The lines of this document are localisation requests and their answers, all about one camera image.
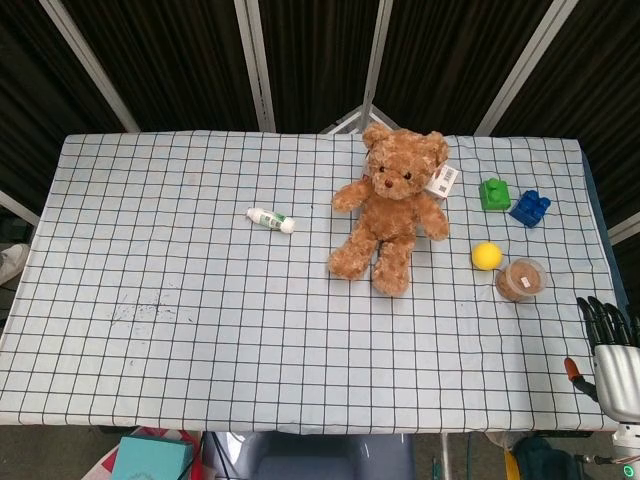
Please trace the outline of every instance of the teddy bear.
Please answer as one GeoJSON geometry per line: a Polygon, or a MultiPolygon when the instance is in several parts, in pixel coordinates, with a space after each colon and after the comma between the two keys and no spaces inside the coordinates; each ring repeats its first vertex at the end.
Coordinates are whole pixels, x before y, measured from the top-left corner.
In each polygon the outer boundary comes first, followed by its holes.
{"type": "Polygon", "coordinates": [[[360,278],[380,244],[373,284],[398,296],[409,286],[417,224],[432,240],[449,235],[447,217],[424,190],[447,160],[449,147],[441,133],[393,131],[379,123],[367,127],[363,141],[369,151],[365,174],[332,200],[338,212],[362,207],[362,213],[347,242],[331,253],[329,271],[347,280],[360,278]]]}

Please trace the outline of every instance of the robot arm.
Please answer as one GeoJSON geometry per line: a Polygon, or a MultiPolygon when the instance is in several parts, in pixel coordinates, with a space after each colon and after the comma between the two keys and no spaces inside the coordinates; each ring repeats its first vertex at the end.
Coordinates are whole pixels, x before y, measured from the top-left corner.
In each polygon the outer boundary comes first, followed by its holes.
{"type": "Polygon", "coordinates": [[[578,306],[595,355],[596,384],[587,382],[570,358],[565,359],[567,375],[576,389],[619,422],[612,437],[617,458],[607,463],[623,464],[627,478],[640,480],[640,319],[634,316],[629,328],[616,307],[595,297],[588,302],[578,298],[578,306]]]}

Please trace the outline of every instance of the plastic cup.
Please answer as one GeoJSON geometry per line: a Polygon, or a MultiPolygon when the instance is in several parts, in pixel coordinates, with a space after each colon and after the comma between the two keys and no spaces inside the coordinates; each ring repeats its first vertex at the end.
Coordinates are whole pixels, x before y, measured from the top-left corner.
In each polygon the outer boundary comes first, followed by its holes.
{"type": "Polygon", "coordinates": [[[498,293],[512,302],[535,297],[547,286],[547,272],[535,260],[518,258],[496,277],[498,293]]]}

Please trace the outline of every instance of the blue toy block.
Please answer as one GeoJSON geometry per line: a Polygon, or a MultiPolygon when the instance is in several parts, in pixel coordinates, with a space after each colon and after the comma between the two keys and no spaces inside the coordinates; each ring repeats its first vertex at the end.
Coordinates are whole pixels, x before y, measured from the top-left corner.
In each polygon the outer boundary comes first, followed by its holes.
{"type": "Polygon", "coordinates": [[[540,197],[535,190],[527,190],[520,197],[513,210],[509,212],[509,215],[531,228],[542,220],[549,205],[551,205],[551,200],[540,197]]]}

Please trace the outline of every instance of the teddy bear arm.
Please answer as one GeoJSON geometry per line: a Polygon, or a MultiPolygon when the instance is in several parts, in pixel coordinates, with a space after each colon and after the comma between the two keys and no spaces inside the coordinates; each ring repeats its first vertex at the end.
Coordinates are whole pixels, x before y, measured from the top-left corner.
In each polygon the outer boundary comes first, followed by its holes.
{"type": "Polygon", "coordinates": [[[427,236],[433,240],[444,240],[449,235],[449,221],[438,204],[425,192],[420,193],[414,205],[418,221],[427,236]]]}
{"type": "Polygon", "coordinates": [[[338,212],[350,212],[361,206],[369,195],[371,195],[371,184],[362,179],[343,187],[333,196],[331,204],[338,212]]]}

